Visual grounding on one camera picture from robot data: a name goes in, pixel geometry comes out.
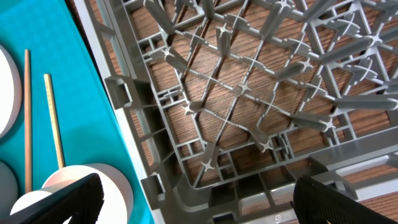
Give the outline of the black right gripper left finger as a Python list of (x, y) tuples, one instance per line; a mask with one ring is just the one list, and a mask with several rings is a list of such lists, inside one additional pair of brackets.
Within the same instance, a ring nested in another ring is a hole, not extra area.
[(98, 174), (92, 173), (1, 220), (1, 224), (96, 223), (104, 203)]

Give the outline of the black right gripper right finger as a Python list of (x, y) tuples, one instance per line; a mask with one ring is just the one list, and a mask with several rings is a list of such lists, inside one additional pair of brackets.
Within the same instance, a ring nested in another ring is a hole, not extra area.
[(305, 175), (298, 178), (290, 204), (299, 223), (395, 224), (394, 220)]

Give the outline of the grey bowl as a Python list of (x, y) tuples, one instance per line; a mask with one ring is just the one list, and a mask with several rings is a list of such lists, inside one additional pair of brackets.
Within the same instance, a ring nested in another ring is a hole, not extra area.
[(18, 185), (12, 170), (3, 162), (0, 184), (1, 217), (6, 217), (18, 198)]

